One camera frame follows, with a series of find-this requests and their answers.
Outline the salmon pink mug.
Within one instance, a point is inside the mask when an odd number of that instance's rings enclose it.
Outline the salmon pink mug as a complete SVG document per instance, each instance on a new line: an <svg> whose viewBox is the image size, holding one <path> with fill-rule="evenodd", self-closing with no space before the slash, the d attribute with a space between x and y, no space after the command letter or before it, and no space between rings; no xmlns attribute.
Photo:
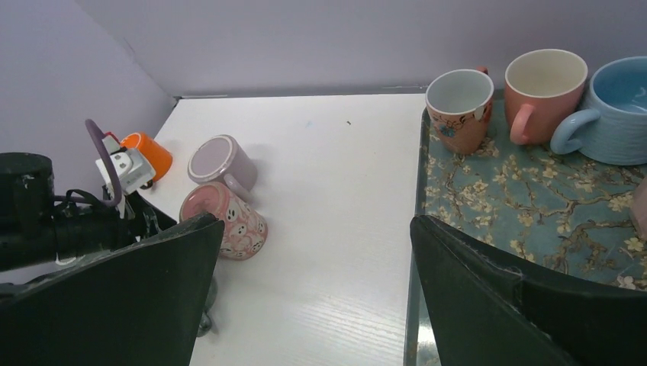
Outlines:
<svg viewBox="0 0 647 366"><path fill-rule="evenodd" d="M504 75L510 141L517 145L549 142L578 106L587 77L587 63L567 50L534 50L514 59Z"/></svg>

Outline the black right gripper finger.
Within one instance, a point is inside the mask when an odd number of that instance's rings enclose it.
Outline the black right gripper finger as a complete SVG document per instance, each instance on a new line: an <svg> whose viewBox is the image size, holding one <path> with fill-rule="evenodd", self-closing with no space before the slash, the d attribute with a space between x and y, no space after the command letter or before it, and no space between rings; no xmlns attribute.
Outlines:
<svg viewBox="0 0 647 366"><path fill-rule="evenodd" d="M410 238L444 365L644 365L646 294L548 269L426 215Z"/></svg>

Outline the light pink faceted mug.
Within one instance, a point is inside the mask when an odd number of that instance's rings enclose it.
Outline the light pink faceted mug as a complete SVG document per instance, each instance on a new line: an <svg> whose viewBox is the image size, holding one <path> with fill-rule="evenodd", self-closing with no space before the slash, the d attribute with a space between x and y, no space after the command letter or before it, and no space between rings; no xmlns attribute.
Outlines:
<svg viewBox="0 0 647 366"><path fill-rule="evenodd" d="M646 187L647 178L644 178L633 192L633 203L629 215L640 239L646 240Z"/></svg>

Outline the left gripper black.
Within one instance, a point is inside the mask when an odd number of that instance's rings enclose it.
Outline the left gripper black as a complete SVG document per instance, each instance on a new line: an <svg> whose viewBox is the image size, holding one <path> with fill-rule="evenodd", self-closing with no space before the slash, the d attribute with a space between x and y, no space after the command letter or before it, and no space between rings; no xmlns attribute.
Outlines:
<svg viewBox="0 0 647 366"><path fill-rule="evenodd" d="M3 284L3 365L189 364L224 222L123 202L121 214L87 191L57 196L50 158L1 154L2 271L119 249Z"/></svg>

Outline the light blue mug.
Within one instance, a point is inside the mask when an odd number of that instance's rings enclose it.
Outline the light blue mug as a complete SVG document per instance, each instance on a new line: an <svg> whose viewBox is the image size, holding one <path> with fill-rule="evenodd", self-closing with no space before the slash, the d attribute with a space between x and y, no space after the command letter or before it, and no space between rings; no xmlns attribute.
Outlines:
<svg viewBox="0 0 647 366"><path fill-rule="evenodd" d="M553 133L551 150L580 152L609 165L646 164L646 57L632 56L599 68L578 110Z"/></svg>

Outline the terracotta pink mug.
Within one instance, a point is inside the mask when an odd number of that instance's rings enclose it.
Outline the terracotta pink mug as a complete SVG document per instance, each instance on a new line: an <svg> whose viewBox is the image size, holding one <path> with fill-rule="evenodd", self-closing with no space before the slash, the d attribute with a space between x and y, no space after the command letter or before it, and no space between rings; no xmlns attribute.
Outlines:
<svg viewBox="0 0 647 366"><path fill-rule="evenodd" d="M471 155L486 137L494 101L488 69L456 69L436 77L425 93L431 126L452 153Z"/></svg>

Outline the pink ghost pattern mug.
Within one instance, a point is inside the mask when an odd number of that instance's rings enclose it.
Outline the pink ghost pattern mug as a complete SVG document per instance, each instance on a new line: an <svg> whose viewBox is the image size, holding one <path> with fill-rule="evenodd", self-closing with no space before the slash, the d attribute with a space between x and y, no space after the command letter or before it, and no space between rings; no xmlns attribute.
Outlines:
<svg viewBox="0 0 647 366"><path fill-rule="evenodd" d="M182 203L179 218L184 221L203 212L224 221L221 258L246 260L266 243L265 218L220 182L200 185L191 191Z"/></svg>

